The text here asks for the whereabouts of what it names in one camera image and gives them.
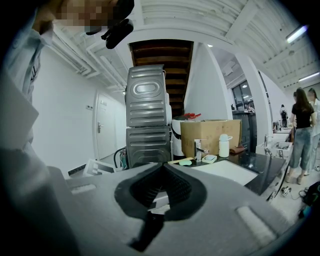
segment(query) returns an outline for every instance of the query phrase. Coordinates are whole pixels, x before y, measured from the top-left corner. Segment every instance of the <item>black countertop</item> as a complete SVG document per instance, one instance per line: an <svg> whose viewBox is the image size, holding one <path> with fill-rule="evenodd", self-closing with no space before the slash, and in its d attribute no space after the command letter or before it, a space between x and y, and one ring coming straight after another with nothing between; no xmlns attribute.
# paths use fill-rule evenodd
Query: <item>black countertop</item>
<svg viewBox="0 0 320 256"><path fill-rule="evenodd" d="M215 163L220 161L229 161L237 166L248 169L257 174L257 176L245 185L246 188L259 196L269 187L276 176L281 172L286 160L280 158L271 158L263 154L251 152L242 152L228 157L219 157ZM192 165L188 167L196 167L207 165L205 162L192 161Z"/></svg>

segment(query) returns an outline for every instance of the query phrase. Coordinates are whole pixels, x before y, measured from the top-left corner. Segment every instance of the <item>ceiling light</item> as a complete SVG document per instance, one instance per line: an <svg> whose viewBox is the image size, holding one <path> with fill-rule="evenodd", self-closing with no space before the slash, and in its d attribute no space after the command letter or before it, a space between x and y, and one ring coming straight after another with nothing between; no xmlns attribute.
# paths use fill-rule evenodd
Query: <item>ceiling light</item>
<svg viewBox="0 0 320 256"><path fill-rule="evenodd" d="M299 79L299 82L301 82L301 81L303 81L303 80L306 80L306 79L308 79L308 78L312 78L312 77L317 76L317 75L319 75L319 74L320 74L320 72L316 72L316 73L310 74L310 75L308 75L308 76L305 76L305 77L303 77L303 78L300 78L300 79Z"/></svg>
<svg viewBox="0 0 320 256"><path fill-rule="evenodd" d="M304 25L302 27L297 28L295 31L293 31L290 35L288 35L285 39L290 44L294 40L296 40L298 37L300 37L304 32L306 32L308 29L307 25Z"/></svg>

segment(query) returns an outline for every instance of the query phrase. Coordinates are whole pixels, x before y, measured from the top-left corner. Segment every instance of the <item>black t-shirt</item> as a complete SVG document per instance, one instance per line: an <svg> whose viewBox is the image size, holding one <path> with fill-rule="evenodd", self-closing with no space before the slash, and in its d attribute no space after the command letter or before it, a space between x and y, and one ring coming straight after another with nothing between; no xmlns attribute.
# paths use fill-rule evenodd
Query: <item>black t-shirt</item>
<svg viewBox="0 0 320 256"><path fill-rule="evenodd" d="M297 104L292 107L292 114L296 116L296 128L306 128L310 127L310 117L314 113L314 109L311 106L312 111L302 111L297 108Z"/></svg>

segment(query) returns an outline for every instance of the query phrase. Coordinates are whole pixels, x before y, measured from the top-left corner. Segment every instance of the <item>wooden stair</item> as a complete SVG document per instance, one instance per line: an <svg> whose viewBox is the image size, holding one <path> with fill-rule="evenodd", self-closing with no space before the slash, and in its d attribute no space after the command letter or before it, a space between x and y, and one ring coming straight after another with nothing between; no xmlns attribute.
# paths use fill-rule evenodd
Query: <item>wooden stair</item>
<svg viewBox="0 0 320 256"><path fill-rule="evenodd" d="M184 40L158 39L130 44L134 66L163 64L166 92L172 117L184 114L192 51L194 43Z"/></svg>

